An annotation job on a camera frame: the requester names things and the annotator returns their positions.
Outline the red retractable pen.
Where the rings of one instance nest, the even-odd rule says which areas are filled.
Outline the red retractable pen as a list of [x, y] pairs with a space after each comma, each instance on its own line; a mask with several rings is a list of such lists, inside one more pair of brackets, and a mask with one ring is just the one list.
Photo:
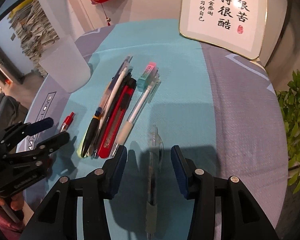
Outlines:
[[60, 130], [59, 132], [65, 132], [68, 130], [68, 128], [70, 127], [71, 123], [73, 122], [74, 120], [74, 116], [75, 116], [75, 113], [74, 112], [71, 112], [66, 118], [65, 120], [63, 121], [61, 127], [60, 127]]

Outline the red utility knife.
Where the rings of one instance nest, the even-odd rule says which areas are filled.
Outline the red utility knife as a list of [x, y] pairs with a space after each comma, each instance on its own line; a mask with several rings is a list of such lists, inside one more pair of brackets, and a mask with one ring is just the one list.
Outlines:
[[121, 92], [106, 123], [106, 129], [97, 148], [97, 155], [105, 159], [110, 156], [111, 149], [119, 131], [123, 117], [136, 88], [136, 80], [130, 79]]

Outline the frosted translucent pen cup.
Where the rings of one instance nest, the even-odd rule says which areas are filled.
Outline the frosted translucent pen cup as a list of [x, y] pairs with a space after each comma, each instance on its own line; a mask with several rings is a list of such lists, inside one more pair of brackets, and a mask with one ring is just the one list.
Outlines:
[[39, 64], [68, 93], [83, 87], [91, 77], [90, 68], [71, 36], [60, 38], [44, 51]]

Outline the white pen grey grip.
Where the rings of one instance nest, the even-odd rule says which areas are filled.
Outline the white pen grey grip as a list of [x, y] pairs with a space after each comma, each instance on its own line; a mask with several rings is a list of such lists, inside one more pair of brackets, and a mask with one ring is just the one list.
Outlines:
[[117, 152], [117, 149], [119, 146], [124, 145], [131, 130], [133, 129], [138, 117], [141, 114], [141, 111], [145, 107], [147, 103], [151, 101], [153, 98], [153, 94], [155, 90], [157, 89], [158, 85], [160, 85], [161, 81], [159, 79], [160, 75], [156, 74], [154, 79], [151, 81], [151, 83], [147, 86], [146, 90], [142, 93], [142, 95], [139, 97], [137, 103], [135, 104], [134, 108], [132, 109], [128, 119], [124, 123], [122, 129], [119, 131], [115, 142], [113, 144], [113, 147], [110, 152], [110, 157], [113, 158]]

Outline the clear gel pen grey grip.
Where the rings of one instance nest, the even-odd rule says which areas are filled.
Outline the clear gel pen grey grip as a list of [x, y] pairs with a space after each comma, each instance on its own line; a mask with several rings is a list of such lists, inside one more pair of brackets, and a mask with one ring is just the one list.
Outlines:
[[154, 239], [157, 228], [158, 216], [158, 180], [162, 166], [164, 145], [159, 135], [157, 126], [153, 125], [149, 135], [149, 163], [148, 163], [148, 185], [146, 203], [146, 226], [147, 239]]

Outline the teal pink eraser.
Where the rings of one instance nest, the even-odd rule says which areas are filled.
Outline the teal pink eraser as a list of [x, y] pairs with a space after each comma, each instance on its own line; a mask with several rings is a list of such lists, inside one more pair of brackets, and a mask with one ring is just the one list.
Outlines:
[[157, 74], [157, 64], [155, 62], [150, 62], [143, 74], [138, 78], [136, 82], [136, 87], [138, 91], [144, 92], [146, 88], [150, 85]]

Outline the stack of books and papers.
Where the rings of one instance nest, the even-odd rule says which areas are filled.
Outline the stack of books and papers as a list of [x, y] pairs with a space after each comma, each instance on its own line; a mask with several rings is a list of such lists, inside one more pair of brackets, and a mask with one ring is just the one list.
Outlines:
[[43, 52], [50, 48], [59, 36], [47, 18], [38, 0], [25, 0], [8, 15], [8, 22], [20, 40], [23, 54], [33, 63], [33, 70], [42, 77], [47, 71], [39, 64]]

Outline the teal grey table cloth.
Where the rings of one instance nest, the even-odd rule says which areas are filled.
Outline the teal grey table cloth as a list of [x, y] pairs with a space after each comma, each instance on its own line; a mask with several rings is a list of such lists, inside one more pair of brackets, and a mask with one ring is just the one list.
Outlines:
[[80, 158], [77, 148], [106, 85], [130, 55], [134, 78], [155, 62], [161, 83], [126, 141], [128, 161], [119, 192], [105, 203], [112, 239], [146, 238], [148, 147], [154, 127], [164, 144], [155, 239], [186, 239], [190, 227], [193, 201], [179, 191], [170, 157], [174, 145], [213, 176], [239, 177], [277, 225], [287, 186], [286, 136], [273, 86], [261, 67], [180, 36], [176, 20], [96, 29], [80, 36], [76, 46], [91, 68], [89, 82], [67, 94], [47, 77], [26, 118], [54, 119], [53, 128], [39, 136], [44, 140], [75, 113], [70, 141], [56, 153], [51, 174], [25, 191], [32, 209], [61, 176], [80, 178], [103, 165], [102, 159]]

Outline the green potted plant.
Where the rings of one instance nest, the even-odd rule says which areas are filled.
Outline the green potted plant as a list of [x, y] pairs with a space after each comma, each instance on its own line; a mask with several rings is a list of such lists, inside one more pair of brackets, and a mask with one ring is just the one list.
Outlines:
[[300, 70], [292, 71], [287, 90], [276, 91], [287, 139], [288, 186], [300, 191]]

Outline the framed calligraphy sign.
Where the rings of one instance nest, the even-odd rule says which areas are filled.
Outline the framed calligraphy sign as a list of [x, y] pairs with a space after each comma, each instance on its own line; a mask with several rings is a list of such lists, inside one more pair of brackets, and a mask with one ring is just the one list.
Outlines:
[[181, 0], [179, 33], [254, 60], [267, 21], [267, 0]]

